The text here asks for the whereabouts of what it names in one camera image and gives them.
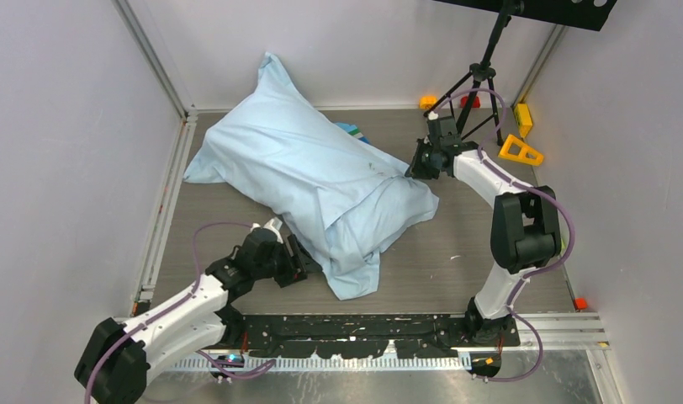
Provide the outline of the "blue green toy block stack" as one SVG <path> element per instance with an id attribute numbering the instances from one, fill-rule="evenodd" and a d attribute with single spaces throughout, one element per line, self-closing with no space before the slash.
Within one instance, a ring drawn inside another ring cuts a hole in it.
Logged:
<path id="1" fill-rule="evenodd" d="M 369 144 L 368 138 L 359 130 L 359 128 L 356 125 L 342 122 L 336 122 L 335 125 L 338 126 L 340 129 L 344 130 L 351 137 L 354 137 L 359 141 Z"/>

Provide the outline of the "light blue green pillowcase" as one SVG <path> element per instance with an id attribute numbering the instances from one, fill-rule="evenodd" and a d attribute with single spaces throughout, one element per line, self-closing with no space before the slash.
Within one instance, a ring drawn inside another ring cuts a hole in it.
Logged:
<path id="1" fill-rule="evenodd" d="M 207 129 L 183 177 L 227 183 L 281 216 L 351 300 L 377 291 L 382 254 L 437 213 L 438 197 L 406 169 L 329 121 L 267 53 L 254 92 Z"/>

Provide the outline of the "yellow rectangular toy block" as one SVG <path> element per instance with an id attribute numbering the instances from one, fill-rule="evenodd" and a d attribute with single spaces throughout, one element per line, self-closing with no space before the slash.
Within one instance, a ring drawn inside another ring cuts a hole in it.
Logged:
<path id="1" fill-rule="evenodd" d="M 513 109 L 519 135 L 522 139 L 527 138 L 534 124 L 530 109 L 525 103 L 518 103 Z"/>

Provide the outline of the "red toy block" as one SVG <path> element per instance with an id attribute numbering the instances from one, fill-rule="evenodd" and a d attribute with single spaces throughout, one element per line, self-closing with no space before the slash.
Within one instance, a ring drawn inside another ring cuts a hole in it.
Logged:
<path id="1" fill-rule="evenodd" d="M 467 106 L 469 106 L 471 109 L 480 108 L 481 107 L 480 97 L 478 94 L 475 94 L 474 96 L 464 95 L 460 98 L 458 105 L 461 109 L 464 109 Z"/>

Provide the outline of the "small orange red block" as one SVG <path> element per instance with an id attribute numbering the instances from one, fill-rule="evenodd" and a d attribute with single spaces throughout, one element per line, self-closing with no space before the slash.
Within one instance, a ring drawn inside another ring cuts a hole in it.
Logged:
<path id="1" fill-rule="evenodd" d="M 584 311 L 588 309 L 588 304 L 584 298 L 575 298 L 573 300 L 574 308 L 577 311 Z"/>

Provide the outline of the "orange toy block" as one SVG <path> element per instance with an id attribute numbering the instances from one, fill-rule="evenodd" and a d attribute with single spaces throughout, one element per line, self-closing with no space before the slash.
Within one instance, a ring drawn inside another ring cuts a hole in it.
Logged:
<path id="1" fill-rule="evenodd" d="M 420 109 L 429 110 L 436 104 L 437 98 L 435 96 L 423 96 L 419 99 L 418 105 Z"/>

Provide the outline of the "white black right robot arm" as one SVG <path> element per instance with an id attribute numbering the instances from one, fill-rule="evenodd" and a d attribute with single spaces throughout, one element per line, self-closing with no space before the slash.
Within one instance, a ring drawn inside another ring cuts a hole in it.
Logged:
<path id="1" fill-rule="evenodd" d="M 546 266 L 561 249 L 553 190 L 533 187 L 497 165 L 474 141 L 453 134 L 451 116 L 430 113 L 428 134 L 417 142 L 407 176 L 437 179 L 441 173 L 467 184 L 492 208 L 493 266 L 483 288 L 468 303 L 463 334 L 476 345 L 494 341 L 511 322 L 517 296 L 531 272 Z"/>

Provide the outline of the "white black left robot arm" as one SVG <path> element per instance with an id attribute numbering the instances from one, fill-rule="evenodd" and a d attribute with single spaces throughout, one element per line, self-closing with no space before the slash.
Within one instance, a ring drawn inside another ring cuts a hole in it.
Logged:
<path id="1" fill-rule="evenodd" d="M 178 360 L 217 344 L 234 348 L 246 324 L 233 301 L 258 280 L 273 279 L 284 288 L 321 270 L 296 236 L 282 239 L 269 229 L 252 230 L 161 305 L 123 322 L 107 318 L 94 328 L 74 371 L 84 401 L 134 403 Z"/>

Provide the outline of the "black overhead panel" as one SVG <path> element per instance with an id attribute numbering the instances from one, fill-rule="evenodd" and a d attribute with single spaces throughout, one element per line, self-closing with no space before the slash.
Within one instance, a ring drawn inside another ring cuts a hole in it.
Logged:
<path id="1" fill-rule="evenodd" d="M 598 32 L 617 0 L 447 0 L 444 3 L 494 13 L 505 10 L 510 16 Z"/>

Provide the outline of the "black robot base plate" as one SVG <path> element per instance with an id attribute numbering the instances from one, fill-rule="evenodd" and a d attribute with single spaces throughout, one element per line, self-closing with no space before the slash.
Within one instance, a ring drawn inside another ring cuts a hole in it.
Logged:
<path id="1" fill-rule="evenodd" d="M 496 352 L 520 343 L 514 322 L 473 340 L 461 315 L 246 315 L 211 347 L 284 359 L 377 359 L 393 348 L 400 359 L 431 359 L 450 358 L 455 348 Z"/>

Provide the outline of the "yellow triangular toy block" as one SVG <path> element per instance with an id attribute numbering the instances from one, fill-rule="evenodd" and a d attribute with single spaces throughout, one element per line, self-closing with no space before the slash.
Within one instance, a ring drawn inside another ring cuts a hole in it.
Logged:
<path id="1" fill-rule="evenodd" d="M 498 152 L 498 157 L 534 167 L 540 166 L 544 161 L 544 155 L 540 151 L 512 134 L 507 136 Z"/>

